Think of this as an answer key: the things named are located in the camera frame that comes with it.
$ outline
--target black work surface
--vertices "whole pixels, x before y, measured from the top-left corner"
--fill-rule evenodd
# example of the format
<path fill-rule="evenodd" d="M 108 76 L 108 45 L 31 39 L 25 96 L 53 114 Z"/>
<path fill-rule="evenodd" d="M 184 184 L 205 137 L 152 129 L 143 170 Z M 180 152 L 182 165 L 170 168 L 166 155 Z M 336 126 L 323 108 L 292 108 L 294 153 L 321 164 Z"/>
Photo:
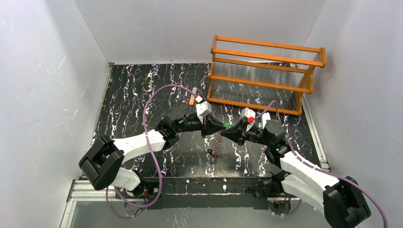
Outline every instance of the black work surface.
<path fill-rule="evenodd" d="M 94 138 L 108 135 L 126 138 L 144 132 L 142 113 L 150 96 L 163 85 L 181 84 L 190 90 L 197 87 L 198 94 L 207 96 L 209 88 L 208 71 L 210 64 L 155 64 L 155 65 L 115 65 L 105 99 L 99 114 Z M 249 95 L 259 91 L 249 91 Z M 190 95 L 178 88 L 167 88 L 156 96 L 150 104 L 146 118 L 148 128 L 154 128 L 173 105 L 180 105 L 186 111 Z M 235 124 L 241 108 L 212 103 L 214 116 L 223 123 Z M 319 165 L 305 114 L 301 116 L 281 115 L 294 148 L 306 159 Z M 222 139 L 218 158 L 212 158 L 207 149 L 217 144 L 218 134 L 203 139 L 200 132 L 182 133 L 179 142 L 172 148 L 157 152 L 162 174 L 166 177 L 249 177 L 271 176 L 276 172 L 264 155 L 265 146 L 246 142 L 238 146 L 227 138 Z M 127 169 L 137 169 L 146 177 L 156 176 L 156 169 L 150 154 L 140 156 L 125 164 Z"/>

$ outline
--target wooden rack shelf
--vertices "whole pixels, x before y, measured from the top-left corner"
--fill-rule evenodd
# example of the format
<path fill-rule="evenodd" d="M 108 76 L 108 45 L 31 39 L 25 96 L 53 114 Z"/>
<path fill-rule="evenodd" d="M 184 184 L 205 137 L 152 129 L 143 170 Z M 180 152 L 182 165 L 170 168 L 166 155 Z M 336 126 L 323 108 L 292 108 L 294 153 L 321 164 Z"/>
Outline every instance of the wooden rack shelf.
<path fill-rule="evenodd" d="M 302 94 L 313 91 L 315 67 L 326 66 L 324 48 L 217 35 L 211 53 L 208 101 L 265 109 L 277 100 L 280 112 L 292 115 L 301 115 Z"/>

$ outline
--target purple cable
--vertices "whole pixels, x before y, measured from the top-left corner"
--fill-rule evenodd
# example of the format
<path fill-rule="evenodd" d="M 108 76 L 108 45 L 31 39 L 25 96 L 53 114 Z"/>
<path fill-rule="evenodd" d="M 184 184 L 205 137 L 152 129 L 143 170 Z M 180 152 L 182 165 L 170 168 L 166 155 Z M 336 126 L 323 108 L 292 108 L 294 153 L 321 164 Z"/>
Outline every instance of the purple cable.
<path fill-rule="evenodd" d="M 140 212 L 140 213 L 138 213 L 138 214 L 136 214 L 136 215 L 132 215 L 132 216 L 123 216 L 123 215 L 119 215 L 115 210 L 113 210 L 113 208 L 112 208 L 112 206 L 111 206 L 111 203 L 109 202 L 109 198 L 108 198 L 108 187 L 106 188 L 106 203 L 108 204 L 108 207 L 109 207 L 109 209 L 111 210 L 111 212 L 114 213 L 114 215 L 116 215 L 116 216 L 118 216 L 119 218 L 122 218 L 122 219 L 134 219 L 134 218 L 136 218 L 137 216 L 140 216 L 141 214 L 143 214 L 143 213 L 145 212 L 145 210 L 147 210 L 147 209 L 144 209 L 144 211 L 142 211 L 142 212 Z"/>
<path fill-rule="evenodd" d="M 272 102 L 270 102 L 270 104 L 267 106 L 267 108 L 266 108 L 262 113 L 260 113 L 258 116 L 256 116 L 255 119 L 258 119 L 259 117 L 261 117 L 265 112 L 267 112 L 267 110 L 268 110 L 273 104 L 276 104 L 277 118 L 278 118 L 278 121 L 281 122 L 280 113 L 278 112 L 278 107 L 277 107 L 277 101 L 276 101 L 276 100 L 273 100 Z M 384 228 L 387 228 L 387 227 L 388 227 L 388 221 L 387 221 L 387 219 L 386 219 L 386 215 L 385 215 L 384 210 L 381 208 L 381 205 L 379 205 L 379 203 L 378 203 L 365 189 L 363 189 L 361 186 L 357 185 L 356 183 L 354 183 L 354 182 L 352 182 L 352 181 L 346 179 L 346 178 L 343 177 L 343 176 L 340 176 L 340 175 L 335 174 L 335 173 L 332 173 L 332 172 L 325 171 L 325 170 L 323 170 L 323 169 L 320 169 L 320 168 L 318 168 L 318 167 L 315 167 L 315 166 L 309 164 L 308 162 L 304 161 L 304 159 L 301 158 L 301 155 L 300 155 L 299 153 L 297 153 L 297 151 L 294 150 L 294 147 L 292 146 L 292 143 L 291 143 L 291 141 L 290 141 L 290 139 L 288 138 L 287 135 L 286 135 L 285 138 L 286 138 L 288 144 L 290 145 L 292 154 L 295 155 L 295 156 L 297 157 L 297 159 L 298 159 L 300 162 L 302 162 L 304 165 L 306 165 L 306 166 L 308 166 L 308 167 L 310 167 L 310 168 L 312 168 L 312 169 L 314 169 L 314 170 L 316 170 L 316 171 L 319 171 L 319 172 L 321 172 L 321 173 L 324 173 L 324 174 L 327 174 L 327 175 L 336 177 L 336 178 L 339 179 L 339 180 L 343 180 L 343 181 L 345 181 L 345 182 L 351 184 L 352 186 L 356 187 L 356 188 L 357 188 L 358 190 L 360 190 L 364 195 L 366 195 L 366 196 L 368 197 L 368 199 L 369 199 L 370 201 L 372 201 L 372 203 L 375 205 L 375 207 L 378 209 L 379 213 L 381 214 L 382 220 L 384 221 Z M 290 214 L 294 213 L 297 208 L 295 208 L 292 212 L 290 212 L 290 213 L 288 213 L 288 214 L 286 214 L 286 215 L 290 215 Z"/>
<path fill-rule="evenodd" d="M 163 90 L 163 89 L 165 89 L 165 88 L 168 88 L 168 87 L 178 87 L 178 88 L 180 88 L 180 89 L 184 89 L 184 90 L 188 91 L 189 93 L 191 93 L 193 96 L 197 97 L 197 95 L 196 95 L 194 92 L 192 92 L 190 89 L 188 89 L 188 88 L 186 88 L 186 87 L 183 87 L 182 85 L 170 84 L 170 85 L 164 85 L 163 87 L 159 88 L 155 93 L 153 93 L 153 95 L 151 95 L 151 97 L 150 97 L 150 99 L 148 99 L 147 103 L 145 103 L 144 110 L 143 110 L 144 133 L 145 133 L 145 135 L 146 135 L 145 139 L 146 139 L 146 141 L 147 141 L 148 149 L 150 150 L 151 156 L 153 157 L 153 160 L 154 160 L 154 164 L 155 164 L 155 166 L 156 166 L 156 168 L 157 168 L 159 187 L 158 187 L 157 196 L 154 198 L 154 200 L 153 200 L 151 203 L 149 203 L 149 204 L 147 204 L 147 205 L 137 205 L 137 204 L 134 204 L 134 203 L 128 201 L 128 200 L 120 193 L 120 191 L 117 189 L 117 187 L 115 187 L 116 193 L 119 195 L 119 197 L 120 197 L 121 199 L 123 199 L 124 202 L 126 202 L 126 203 L 129 204 L 129 205 L 132 205 L 133 207 L 137 207 L 137 208 L 147 208 L 147 207 L 150 207 L 150 206 L 152 206 L 153 204 L 156 203 L 156 201 L 159 199 L 159 197 L 160 197 L 160 195 L 161 195 L 161 191 L 162 191 L 162 188 L 163 188 L 163 176 L 162 176 L 162 174 L 161 174 L 160 165 L 158 164 L 157 158 L 156 158 L 156 156 L 155 156 L 155 154 L 154 154 L 154 151 L 153 151 L 153 149 L 152 149 L 152 147 L 151 147 L 150 140 L 148 139 L 148 130 L 147 130 L 147 124 L 146 124 L 145 111 L 147 110 L 147 107 L 148 107 L 148 105 L 150 104 L 150 102 L 154 99 L 155 95 L 157 95 L 157 93 L 159 93 L 161 90 Z"/>
<path fill-rule="evenodd" d="M 301 202 L 302 202 L 302 200 L 300 199 L 300 200 L 298 201 L 297 206 L 296 206 L 291 212 L 289 212 L 289 213 L 287 213 L 287 214 L 284 214 L 284 216 L 288 216 L 288 215 L 294 214 L 294 213 L 298 210 L 299 206 L 301 206 Z"/>

